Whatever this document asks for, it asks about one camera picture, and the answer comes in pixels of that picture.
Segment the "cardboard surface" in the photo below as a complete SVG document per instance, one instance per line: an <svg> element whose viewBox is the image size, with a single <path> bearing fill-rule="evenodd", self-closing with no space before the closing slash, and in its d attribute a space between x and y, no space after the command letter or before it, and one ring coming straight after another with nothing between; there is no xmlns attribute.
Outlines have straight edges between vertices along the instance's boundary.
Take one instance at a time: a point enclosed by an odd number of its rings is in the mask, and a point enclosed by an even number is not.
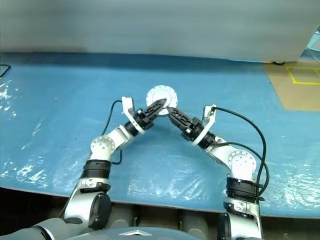
<svg viewBox="0 0 320 240"><path fill-rule="evenodd" d="M320 111L320 63L299 60L278 66L264 67L286 110Z"/></svg>

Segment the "floor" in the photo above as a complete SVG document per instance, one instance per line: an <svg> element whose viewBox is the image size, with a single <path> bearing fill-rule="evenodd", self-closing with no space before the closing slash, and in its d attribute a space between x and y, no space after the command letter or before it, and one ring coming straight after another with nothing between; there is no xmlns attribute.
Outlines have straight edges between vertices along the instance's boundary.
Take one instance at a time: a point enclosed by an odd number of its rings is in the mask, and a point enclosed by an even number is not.
<svg viewBox="0 0 320 240"><path fill-rule="evenodd" d="M57 217L66 198L0 188L0 235L28 228L47 218ZM178 209L139 206L140 226L175 229ZM206 213L209 239L216 239L218 213ZM320 219L263 217L266 240L318 240Z"/></svg>

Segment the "gray wall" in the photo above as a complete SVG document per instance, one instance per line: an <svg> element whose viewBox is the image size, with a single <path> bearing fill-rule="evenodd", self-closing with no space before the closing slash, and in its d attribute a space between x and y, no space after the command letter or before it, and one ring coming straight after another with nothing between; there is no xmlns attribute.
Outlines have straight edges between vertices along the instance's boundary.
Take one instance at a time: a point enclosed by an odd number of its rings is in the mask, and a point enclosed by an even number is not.
<svg viewBox="0 0 320 240"><path fill-rule="evenodd" d="M163 54L294 61L320 0L1 0L6 52Z"/></svg>

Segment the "yellow tape line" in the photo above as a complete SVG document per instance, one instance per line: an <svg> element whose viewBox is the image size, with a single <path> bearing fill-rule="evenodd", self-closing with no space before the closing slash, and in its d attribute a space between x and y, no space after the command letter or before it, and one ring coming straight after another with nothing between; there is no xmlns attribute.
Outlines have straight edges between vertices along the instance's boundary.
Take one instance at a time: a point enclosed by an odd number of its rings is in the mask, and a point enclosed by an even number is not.
<svg viewBox="0 0 320 240"><path fill-rule="evenodd" d="M288 72L290 78L292 79L293 84L301 84L301 85L319 85L320 82L309 82L309 81L297 81L293 74L291 73L290 69L310 69L314 70L316 74L320 77L320 67L306 67L306 66L286 66L285 70Z"/></svg>

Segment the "wrinkled plastic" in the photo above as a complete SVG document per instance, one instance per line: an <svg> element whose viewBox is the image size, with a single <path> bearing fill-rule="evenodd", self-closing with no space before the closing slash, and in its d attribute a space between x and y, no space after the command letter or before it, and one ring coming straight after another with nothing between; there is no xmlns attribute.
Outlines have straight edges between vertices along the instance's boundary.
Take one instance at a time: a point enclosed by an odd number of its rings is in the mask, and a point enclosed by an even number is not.
<svg viewBox="0 0 320 240"><path fill-rule="evenodd" d="M320 217L320 113L284 110L262 64L113 54L5 54L2 61L12 69L0 88L1 187L68 196L111 103L131 96L145 108L149 89L164 84L191 117L217 104L261 128L270 170L262 214ZM121 111L116 105L107 132L127 122ZM217 112L211 132L262 150L255 131L226 113ZM109 193L115 202L217 212L227 174L158 117L112 166Z"/></svg>

